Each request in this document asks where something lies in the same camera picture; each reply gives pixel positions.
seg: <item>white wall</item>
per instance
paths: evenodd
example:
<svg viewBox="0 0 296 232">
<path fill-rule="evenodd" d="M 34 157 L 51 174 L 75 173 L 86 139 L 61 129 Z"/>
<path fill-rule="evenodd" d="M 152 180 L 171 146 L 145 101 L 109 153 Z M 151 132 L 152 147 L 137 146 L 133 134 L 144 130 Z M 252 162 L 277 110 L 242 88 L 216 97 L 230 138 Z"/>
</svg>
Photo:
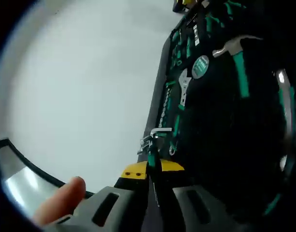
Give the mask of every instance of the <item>white wall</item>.
<svg viewBox="0 0 296 232">
<path fill-rule="evenodd" d="M 0 137 L 87 190 L 137 161 L 173 0 L 44 0 L 0 60 Z"/>
</svg>

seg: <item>hammer head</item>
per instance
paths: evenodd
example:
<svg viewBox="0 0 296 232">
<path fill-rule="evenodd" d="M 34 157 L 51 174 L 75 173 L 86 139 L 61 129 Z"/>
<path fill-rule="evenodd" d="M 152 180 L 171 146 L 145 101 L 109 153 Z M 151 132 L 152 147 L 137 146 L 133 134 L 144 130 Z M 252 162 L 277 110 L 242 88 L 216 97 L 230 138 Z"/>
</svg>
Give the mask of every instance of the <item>hammer head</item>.
<svg viewBox="0 0 296 232">
<path fill-rule="evenodd" d="M 221 50 L 214 50 L 212 52 L 214 57 L 221 56 L 225 52 L 229 52 L 231 56 L 236 55 L 237 53 L 243 50 L 242 46 L 240 45 L 240 40 L 242 39 L 257 39 L 262 40 L 261 38 L 252 36 L 252 35 L 239 35 L 229 41 L 227 41 Z"/>
</svg>

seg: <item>hand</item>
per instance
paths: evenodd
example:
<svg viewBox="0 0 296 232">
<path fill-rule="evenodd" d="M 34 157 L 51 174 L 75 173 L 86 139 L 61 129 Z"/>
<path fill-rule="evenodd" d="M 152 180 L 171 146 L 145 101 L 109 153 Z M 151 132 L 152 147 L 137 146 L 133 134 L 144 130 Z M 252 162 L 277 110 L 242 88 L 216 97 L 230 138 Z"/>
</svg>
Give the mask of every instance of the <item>hand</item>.
<svg viewBox="0 0 296 232">
<path fill-rule="evenodd" d="M 36 210 L 33 220 L 39 226 L 49 224 L 65 215 L 72 214 L 86 194 L 86 183 L 80 177 L 73 177 L 71 181 L 47 199 Z"/>
</svg>

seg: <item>round label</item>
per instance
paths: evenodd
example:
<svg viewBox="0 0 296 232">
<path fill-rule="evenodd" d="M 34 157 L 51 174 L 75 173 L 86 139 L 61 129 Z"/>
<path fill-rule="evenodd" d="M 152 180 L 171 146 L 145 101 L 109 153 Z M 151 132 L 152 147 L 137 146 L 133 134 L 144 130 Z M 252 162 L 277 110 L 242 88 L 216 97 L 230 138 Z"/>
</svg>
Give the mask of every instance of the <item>round label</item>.
<svg viewBox="0 0 296 232">
<path fill-rule="evenodd" d="M 209 66 L 209 59 L 207 56 L 200 56 L 192 67 L 192 76 L 194 79 L 198 79 L 206 73 Z"/>
</svg>

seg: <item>hammer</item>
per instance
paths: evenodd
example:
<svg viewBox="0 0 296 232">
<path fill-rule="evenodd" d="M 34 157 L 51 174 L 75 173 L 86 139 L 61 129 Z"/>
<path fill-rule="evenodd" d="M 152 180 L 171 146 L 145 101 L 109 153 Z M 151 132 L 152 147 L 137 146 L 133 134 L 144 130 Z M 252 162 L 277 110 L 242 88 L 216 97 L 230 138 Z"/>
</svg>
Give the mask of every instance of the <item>hammer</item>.
<svg viewBox="0 0 296 232">
<path fill-rule="evenodd" d="M 212 55 L 214 57 L 218 57 L 228 51 L 230 55 L 233 56 L 233 59 L 236 65 L 236 70 L 238 73 L 238 81 L 239 81 L 241 97 L 247 98 L 249 97 L 249 88 L 248 88 L 248 78 L 246 75 L 246 69 L 245 69 L 244 58 L 243 58 L 243 48 L 240 45 L 240 40 L 242 39 L 262 40 L 261 38 L 251 36 L 251 35 L 240 35 L 227 41 L 221 50 L 213 50 Z"/>
</svg>

